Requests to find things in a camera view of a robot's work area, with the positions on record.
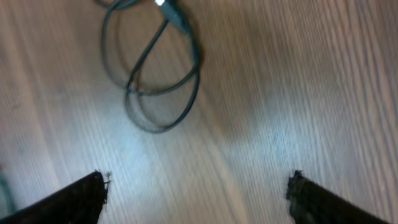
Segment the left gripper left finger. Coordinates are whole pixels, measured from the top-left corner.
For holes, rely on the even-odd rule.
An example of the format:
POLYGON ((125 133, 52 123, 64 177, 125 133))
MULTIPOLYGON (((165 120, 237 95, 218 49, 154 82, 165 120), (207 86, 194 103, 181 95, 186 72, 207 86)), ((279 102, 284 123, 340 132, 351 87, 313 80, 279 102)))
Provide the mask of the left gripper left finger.
POLYGON ((110 180, 94 171, 59 191, 1 219, 1 224, 97 224, 110 180))

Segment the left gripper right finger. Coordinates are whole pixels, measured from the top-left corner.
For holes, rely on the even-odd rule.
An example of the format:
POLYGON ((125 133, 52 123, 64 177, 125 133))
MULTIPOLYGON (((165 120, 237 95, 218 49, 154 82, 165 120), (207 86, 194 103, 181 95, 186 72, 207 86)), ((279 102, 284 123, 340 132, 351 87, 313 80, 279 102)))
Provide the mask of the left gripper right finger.
POLYGON ((289 177, 285 196, 297 224, 387 223, 308 179, 301 170, 289 177))

